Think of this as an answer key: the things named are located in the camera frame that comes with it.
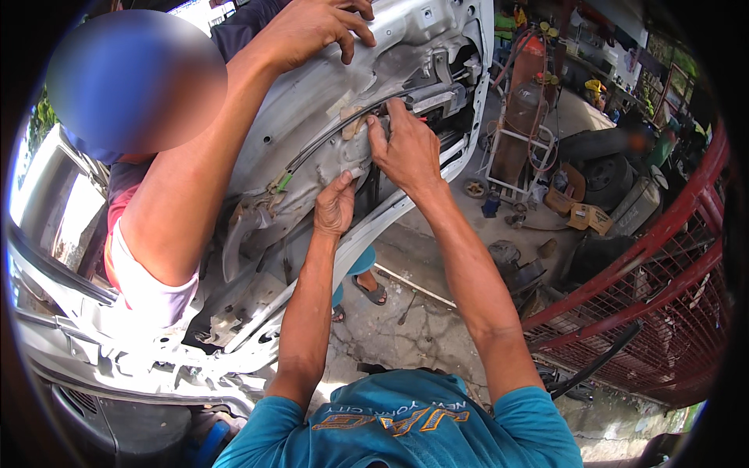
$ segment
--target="red metal gate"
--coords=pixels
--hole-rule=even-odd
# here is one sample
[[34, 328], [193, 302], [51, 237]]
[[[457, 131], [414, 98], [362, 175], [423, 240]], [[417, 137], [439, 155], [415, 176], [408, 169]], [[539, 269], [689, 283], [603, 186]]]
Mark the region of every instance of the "red metal gate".
[[531, 352], [580, 369], [640, 318], [642, 332], [595, 378], [673, 407], [706, 398], [730, 322], [723, 203], [715, 190], [728, 154], [719, 124], [699, 168], [647, 234], [595, 278], [523, 321]]

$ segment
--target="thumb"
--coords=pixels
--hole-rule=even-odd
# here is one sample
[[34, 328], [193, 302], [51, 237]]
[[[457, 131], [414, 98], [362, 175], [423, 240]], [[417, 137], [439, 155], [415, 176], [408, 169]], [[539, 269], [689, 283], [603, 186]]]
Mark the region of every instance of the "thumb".
[[353, 179], [354, 176], [351, 174], [351, 171], [346, 169], [341, 173], [341, 175], [333, 179], [333, 182], [331, 182], [330, 185], [320, 192], [320, 195], [318, 195], [318, 202], [322, 203], [324, 206], [331, 205], [335, 202], [336, 198], [338, 198], [338, 195], [341, 195], [341, 193], [346, 190]]
[[331, 182], [324, 191], [327, 192], [331, 198], [335, 198], [346, 190], [353, 179], [354, 176], [351, 174], [351, 171], [346, 169], [338, 177], [333, 179], [333, 182]]
[[374, 115], [367, 117], [369, 126], [369, 146], [372, 148], [372, 159], [382, 159], [387, 154], [387, 139], [385, 130], [380, 125], [380, 119]]

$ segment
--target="white car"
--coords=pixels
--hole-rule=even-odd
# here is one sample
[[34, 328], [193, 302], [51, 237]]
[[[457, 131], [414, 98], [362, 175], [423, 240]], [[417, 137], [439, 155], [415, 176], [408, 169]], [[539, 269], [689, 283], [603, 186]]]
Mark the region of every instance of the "white car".
[[201, 262], [197, 297], [155, 339], [144, 341], [137, 332], [113, 338], [106, 328], [117, 296], [100, 272], [108, 173], [53, 129], [11, 200], [15, 224], [7, 237], [13, 281], [31, 297], [19, 301], [15, 316], [38, 374], [110, 398], [224, 403], [239, 416], [251, 411], [263, 388], [253, 373], [277, 357], [315, 196], [344, 168], [361, 176], [354, 223], [336, 253], [336, 286], [364, 249], [413, 207], [371, 164], [366, 129], [353, 135], [344, 129], [344, 138], [341, 110], [374, 110], [388, 97], [404, 97], [440, 137], [446, 180], [465, 167], [479, 136], [492, 3], [380, 0], [373, 8], [376, 47], [357, 43], [353, 63], [344, 66], [333, 44], [268, 92]]

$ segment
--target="plastic bag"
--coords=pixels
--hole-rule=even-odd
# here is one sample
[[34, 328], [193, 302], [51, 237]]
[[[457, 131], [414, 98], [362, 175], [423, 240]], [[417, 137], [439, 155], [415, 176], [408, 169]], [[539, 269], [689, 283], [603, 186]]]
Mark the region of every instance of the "plastic bag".
[[551, 186], [559, 190], [561, 193], [564, 193], [564, 191], [567, 189], [568, 182], [569, 179], [567, 178], [567, 171], [560, 170], [554, 175], [554, 178], [551, 181]]
[[544, 195], [549, 191], [549, 187], [537, 183], [530, 189], [530, 197], [536, 200], [536, 203], [541, 203], [544, 199]]

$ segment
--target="red gas cylinder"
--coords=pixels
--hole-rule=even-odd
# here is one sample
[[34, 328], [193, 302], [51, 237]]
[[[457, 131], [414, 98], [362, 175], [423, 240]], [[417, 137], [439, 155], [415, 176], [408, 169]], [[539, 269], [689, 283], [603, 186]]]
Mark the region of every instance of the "red gas cylinder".
[[[539, 101], [543, 100], [543, 87], [531, 79], [519, 85], [510, 93], [505, 114], [505, 128], [514, 133], [528, 136], [538, 132], [536, 112]], [[518, 186], [518, 179], [528, 159], [528, 142], [502, 135], [491, 164], [490, 176]]]
[[[525, 39], [516, 43], [520, 46]], [[527, 83], [536, 76], [537, 73], [544, 71], [544, 44], [541, 43], [537, 36], [530, 38], [528, 43], [521, 50], [515, 59], [515, 68], [512, 70], [512, 81], [510, 82], [510, 91], [515, 89], [521, 83]]]

